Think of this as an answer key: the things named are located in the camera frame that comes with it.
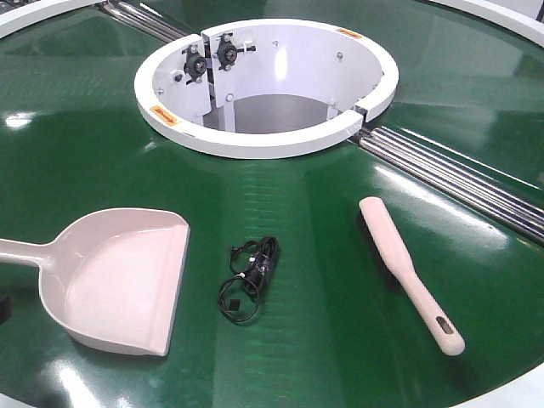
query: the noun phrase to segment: green conveyor belt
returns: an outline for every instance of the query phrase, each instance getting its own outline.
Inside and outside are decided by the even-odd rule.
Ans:
[[[292,17],[365,34],[400,70],[376,124],[441,143],[544,205],[544,52],[521,37],[406,0],[149,5],[193,32]],[[2,238],[51,241],[107,207],[167,209],[191,226],[166,358],[74,342],[43,310],[37,270],[0,264],[0,294],[14,303],[0,326],[0,393],[55,408],[438,408],[544,361],[542,246],[348,142],[237,161],[164,139],[133,95],[136,70],[161,45],[96,8],[0,40]],[[8,126],[21,112],[29,122]],[[358,220],[370,195],[388,204],[464,354],[441,354],[408,297],[380,275]],[[258,318],[235,326],[216,304],[227,248],[264,235],[280,240],[280,262]]]

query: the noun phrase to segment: bolt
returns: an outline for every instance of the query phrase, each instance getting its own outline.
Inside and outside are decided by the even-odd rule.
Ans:
[[[195,64],[195,72],[199,74],[203,74],[205,71],[206,71],[206,64],[204,64],[203,62],[197,62]]]
[[[232,61],[236,60],[236,54],[237,54],[237,52],[234,49],[228,49],[227,52],[224,53],[224,58],[227,61],[232,62]]]

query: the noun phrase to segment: brush handle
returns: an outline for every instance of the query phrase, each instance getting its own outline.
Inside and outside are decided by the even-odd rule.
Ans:
[[[366,197],[359,207],[385,266],[405,288],[440,349],[448,355],[462,353],[464,340],[417,277],[406,245],[382,199]]]

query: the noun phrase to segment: black cable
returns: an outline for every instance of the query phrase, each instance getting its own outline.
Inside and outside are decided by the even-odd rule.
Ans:
[[[247,260],[247,266],[244,270],[236,270],[233,266],[235,258],[246,250],[255,247],[253,254]],[[221,313],[229,320],[242,322],[251,319],[258,310],[261,303],[261,295],[269,284],[272,270],[275,267],[278,258],[280,246],[278,240],[273,236],[266,236],[261,241],[248,241],[239,247],[230,248],[229,266],[234,276],[223,282],[219,288],[218,306]],[[247,296],[254,302],[251,313],[239,316],[238,308],[240,306],[239,299],[232,299],[230,306],[224,299],[227,290],[236,282],[241,281],[241,286]]]
[[[250,286],[253,286],[255,289],[255,292],[257,293],[257,296],[255,297],[255,305],[253,306],[253,310],[250,314],[246,314],[242,317],[236,317],[236,314],[233,313],[230,309],[227,308],[226,303],[224,302],[224,293],[227,292],[227,290],[232,286],[235,281],[243,281],[244,283],[247,283]],[[242,321],[250,320],[258,310],[258,306],[261,304],[261,295],[258,292],[257,287],[253,282],[246,279],[245,275],[243,273],[240,273],[238,275],[234,275],[233,277],[227,279],[225,282],[223,282],[223,285],[219,288],[219,297],[218,297],[218,305],[219,310],[221,310],[221,313],[224,317],[229,319],[230,321],[235,321],[236,323],[241,323]]]

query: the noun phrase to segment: dustpan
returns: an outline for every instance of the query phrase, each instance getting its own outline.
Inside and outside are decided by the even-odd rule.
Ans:
[[[166,355],[189,233],[174,212],[112,208],[48,244],[0,240],[0,261],[39,267],[43,307],[78,342]]]

